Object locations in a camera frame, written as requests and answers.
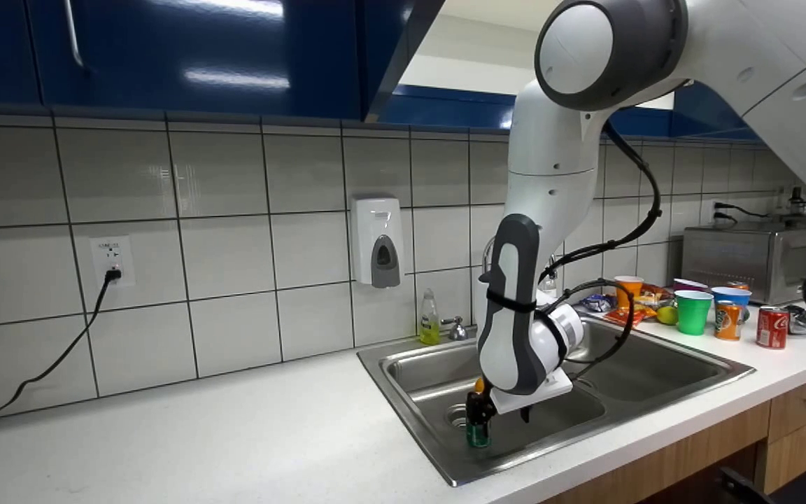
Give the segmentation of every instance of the lower cabinet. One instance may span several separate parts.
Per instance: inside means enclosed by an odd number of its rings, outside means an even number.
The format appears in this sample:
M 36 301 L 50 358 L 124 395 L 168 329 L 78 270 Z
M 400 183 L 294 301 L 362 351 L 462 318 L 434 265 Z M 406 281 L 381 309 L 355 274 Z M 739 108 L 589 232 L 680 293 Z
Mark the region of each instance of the lower cabinet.
M 806 384 L 555 494 L 548 504 L 719 501 L 719 468 L 739 470 L 765 491 L 802 476 L 806 470 Z

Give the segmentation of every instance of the electrical outlet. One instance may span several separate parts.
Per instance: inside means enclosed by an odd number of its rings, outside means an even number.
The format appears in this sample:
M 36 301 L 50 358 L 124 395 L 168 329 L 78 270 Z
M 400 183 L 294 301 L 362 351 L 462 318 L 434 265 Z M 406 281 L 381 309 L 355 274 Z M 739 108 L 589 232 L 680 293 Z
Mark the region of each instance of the electrical outlet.
M 133 267 L 133 249 L 126 234 L 95 237 L 94 241 L 94 265 L 95 276 L 104 280 L 111 267 L 120 267 L 120 280 L 115 284 L 133 288 L 136 267 Z

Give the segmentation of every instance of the bottle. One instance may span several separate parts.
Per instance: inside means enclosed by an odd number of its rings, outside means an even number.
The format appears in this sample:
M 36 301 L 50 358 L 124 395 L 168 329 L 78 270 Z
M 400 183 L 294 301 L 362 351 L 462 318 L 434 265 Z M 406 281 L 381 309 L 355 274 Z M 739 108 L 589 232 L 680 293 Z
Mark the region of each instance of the bottle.
M 427 290 L 423 295 L 423 316 L 421 316 L 421 323 L 416 328 L 416 337 L 427 347 L 442 340 L 434 290 Z

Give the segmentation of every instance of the red can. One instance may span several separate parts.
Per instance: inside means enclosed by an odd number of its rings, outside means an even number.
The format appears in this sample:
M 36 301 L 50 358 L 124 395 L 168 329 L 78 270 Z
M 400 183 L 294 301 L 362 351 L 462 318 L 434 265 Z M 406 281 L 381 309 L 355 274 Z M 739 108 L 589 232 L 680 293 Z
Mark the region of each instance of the red can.
M 760 344 L 785 349 L 791 337 L 791 309 L 777 304 L 761 304 L 760 309 Z

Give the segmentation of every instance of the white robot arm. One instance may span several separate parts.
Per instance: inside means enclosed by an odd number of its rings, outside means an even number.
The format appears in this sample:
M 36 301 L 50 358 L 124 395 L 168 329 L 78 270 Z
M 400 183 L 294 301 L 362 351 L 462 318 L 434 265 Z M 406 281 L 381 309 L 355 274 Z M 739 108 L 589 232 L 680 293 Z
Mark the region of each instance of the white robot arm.
M 590 207 L 606 120 L 687 80 L 716 90 L 806 182 L 806 0 L 567 0 L 511 130 L 508 218 L 487 270 L 481 371 L 497 414 L 571 391 L 575 308 L 539 276 Z

